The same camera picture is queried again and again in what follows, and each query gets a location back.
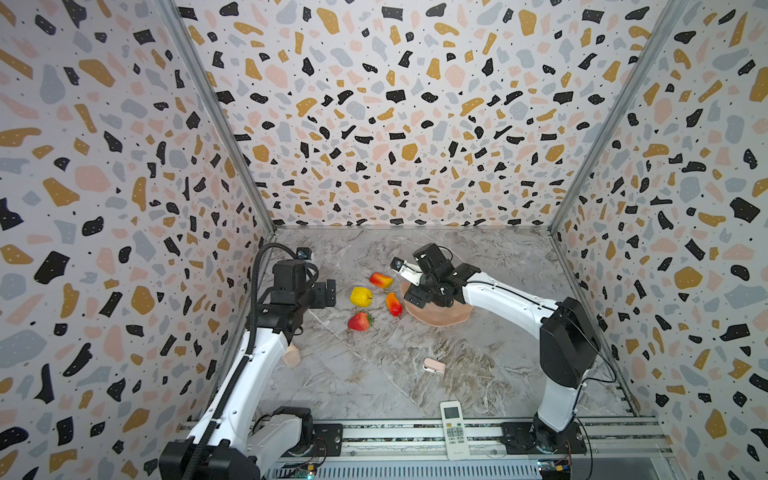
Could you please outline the yellow fake lemon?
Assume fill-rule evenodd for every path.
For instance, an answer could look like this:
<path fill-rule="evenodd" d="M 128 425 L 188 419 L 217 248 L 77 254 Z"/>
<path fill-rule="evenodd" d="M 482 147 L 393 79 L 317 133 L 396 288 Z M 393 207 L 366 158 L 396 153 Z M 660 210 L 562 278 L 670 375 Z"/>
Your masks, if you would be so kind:
<path fill-rule="evenodd" d="M 367 308 L 373 301 L 373 292 L 366 287 L 354 287 L 349 296 L 350 302 L 361 308 Z"/>

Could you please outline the red-yellow fake peach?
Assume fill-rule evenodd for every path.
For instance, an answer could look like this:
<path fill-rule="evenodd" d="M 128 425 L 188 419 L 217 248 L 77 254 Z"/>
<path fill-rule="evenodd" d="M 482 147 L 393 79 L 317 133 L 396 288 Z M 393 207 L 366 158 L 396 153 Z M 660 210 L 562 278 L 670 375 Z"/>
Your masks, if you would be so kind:
<path fill-rule="evenodd" d="M 390 276 L 387 276 L 378 272 L 374 272 L 370 276 L 369 281 L 372 285 L 378 288 L 388 289 L 393 284 L 394 279 Z"/>

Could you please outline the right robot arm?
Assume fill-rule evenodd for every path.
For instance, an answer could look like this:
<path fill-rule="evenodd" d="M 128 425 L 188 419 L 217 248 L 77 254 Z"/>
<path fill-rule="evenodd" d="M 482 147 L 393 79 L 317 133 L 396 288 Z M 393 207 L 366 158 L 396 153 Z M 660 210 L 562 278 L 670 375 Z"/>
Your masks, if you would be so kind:
<path fill-rule="evenodd" d="M 582 304 L 523 292 L 480 268 L 455 266 L 442 249 L 428 244 L 413 253 L 415 261 L 393 259 L 390 267 L 410 283 L 404 299 L 419 307 L 456 303 L 487 310 L 517 325 L 538 342 L 540 367 L 546 377 L 543 399 L 526 433 L 513 441 L 525 450 L 557 453 L 567 444 L 575 409 L 591 368 L 600 354 L 599 341 Z"/>

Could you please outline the red fake strawberry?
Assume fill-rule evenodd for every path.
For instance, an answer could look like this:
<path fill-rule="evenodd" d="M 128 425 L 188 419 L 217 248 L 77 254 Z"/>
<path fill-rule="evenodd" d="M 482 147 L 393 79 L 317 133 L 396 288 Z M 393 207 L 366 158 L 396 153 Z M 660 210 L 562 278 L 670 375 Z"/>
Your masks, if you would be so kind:
<path fill-rule="evenodd" d="M 368 312 L 358 312 L 354 314 L 347 322 L 347 328 L 353 331 L 364 332 L 369 330 L 374 324 L 372 316 Z"/>

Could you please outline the red-orange fake mango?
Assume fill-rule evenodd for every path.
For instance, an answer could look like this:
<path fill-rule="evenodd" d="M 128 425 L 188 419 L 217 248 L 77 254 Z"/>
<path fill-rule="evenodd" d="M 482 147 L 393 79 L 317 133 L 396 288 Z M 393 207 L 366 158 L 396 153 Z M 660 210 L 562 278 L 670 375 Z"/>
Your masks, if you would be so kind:
<path fill-rule="evenodd" d="M 390 292 L 385 299 L 386 307 L 393 317 L 400 317 L 403 313 L 403 305 L 394 292 Z"/>

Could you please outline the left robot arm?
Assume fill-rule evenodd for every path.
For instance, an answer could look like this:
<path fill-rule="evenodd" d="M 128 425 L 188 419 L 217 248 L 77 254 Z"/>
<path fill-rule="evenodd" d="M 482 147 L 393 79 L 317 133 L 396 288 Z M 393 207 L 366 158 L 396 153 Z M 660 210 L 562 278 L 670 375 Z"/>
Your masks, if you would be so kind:
<path fill-rule="evenodd" d="M 301 258 L 273 267 L 274 284 L 256 302 L 250 325 L 211 405 L 183 440 L 167 444 L 159 459 L 164 479 L 260 479 L 284 455 L 314 447 L 310 409 L 280 407 L 257 421 L 257 407 L 304 314 L 335 304 L 335 283 L 321 281 Z"/>

